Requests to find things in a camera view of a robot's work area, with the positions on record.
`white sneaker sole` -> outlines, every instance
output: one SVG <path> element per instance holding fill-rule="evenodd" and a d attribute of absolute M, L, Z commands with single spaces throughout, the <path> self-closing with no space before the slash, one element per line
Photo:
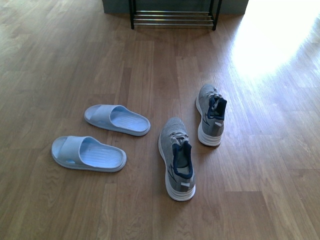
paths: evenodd
<path fill-rule="evenodd" d="M 170 181 L 169 181 L 169 176 L 168 176 L 167 162 L 166 162 L 165 155 L 164 155 L 164 152 L 161 147 L 161 140 L 160 139 L 161 139 L 161 133 L 160 133 L 159 140 L 158 140 L 158 147 L 159 147 L 160 155 L 161 155 L 161 157 L 164 161 L 164 164 L 165 164 L 165 188 L 166 188 L 166 191 L 168 192 L 169 196 L 176 201 L 183 202 L 183 201 L 190 200 L 196 193 L 196 185 L 194 185 L 191 190 L 184 191 L 184 192 L 177 191 L 172 188 Z"/>
<path fill-rule="evenodd" d="M 198 139 L 199 141 L 207 146 L 211 146 L 211 147 L 215 147 L 221 144 L 222 141 L 222 135 L 220 136 L 210 136 L 204 133 L 204 131 L 202 130 L 202 111 L 201 111 L 201 107 L 199 104 L 199 97 L 196 97 L 195 100 L 195 106 L 196 109 L 198 109 L 200 115 L 201 115 L 201 119 L 200 119 L 200 124 L 198 127 Z"/>

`shoe rack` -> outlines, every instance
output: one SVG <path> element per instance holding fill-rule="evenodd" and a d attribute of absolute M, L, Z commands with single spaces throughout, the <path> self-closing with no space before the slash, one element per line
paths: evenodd
<path fill-rule="evenodd" d="M 214 0 L 210 1 L 208 11 L 157 11 L 137 9 L 136 0 L 129 0 L 131 29 L 135 26 L 147 27 L 211 27 L 216 30 L 222 0 L 218 0 L 213 14 Z"/>

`gray sneaker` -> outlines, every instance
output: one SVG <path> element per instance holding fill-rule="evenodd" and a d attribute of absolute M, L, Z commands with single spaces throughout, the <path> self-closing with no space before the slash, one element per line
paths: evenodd
<path fill-rule="evenodd" d="M 187 201 L 196 192 L 191 162 L 191 145 L 186 127 L 177 117 L 170 118 L 159 136 L 159 152 L 165 163 L 165 187 L 176 201 Z"/>
<path fill-rule="evenodd" d="M 198 127 L 199 141 L 204 145 L 218 146 L 224 132 L 227 101 L 214 86 L 206 84 L 201 88 L 195 105 L 201 114 Z"/>

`slipper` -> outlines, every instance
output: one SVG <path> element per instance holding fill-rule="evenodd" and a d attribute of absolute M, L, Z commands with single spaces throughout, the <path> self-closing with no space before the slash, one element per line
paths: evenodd
<path fill-rule="evenodd" d="M 53 159 L 68 169 L 113 173 L 127 161 L 126 153 L 114 146 L 100 143 L 91 136 L 61 136 L 51 148 Z"/>
<path fill-rule="evenodd" d="M 91 106 L 85 111 L 84 119 L 96 127 L 133 136 L 143 136 L 151 127 L 148 119 L 122 105 Z"/>

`sneaker upper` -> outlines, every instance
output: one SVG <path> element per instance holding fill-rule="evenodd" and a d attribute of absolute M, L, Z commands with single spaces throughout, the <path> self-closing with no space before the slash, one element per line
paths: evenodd
<path fill-rule="evenodd" d="M 191 145 L 180 118 L 173 117 L 167 121 L 160 134 L 160 143 L 171 187 L 178 192 L 191 190 L 195 185 Z"/>
<path fill-rule="evenodd" d="M 227 101 L 211 85 L 204 85 L 198 95 L 202 112 L 202 131 L 209 136 L 221 136 L 224 131 L 224 120 Z"/>

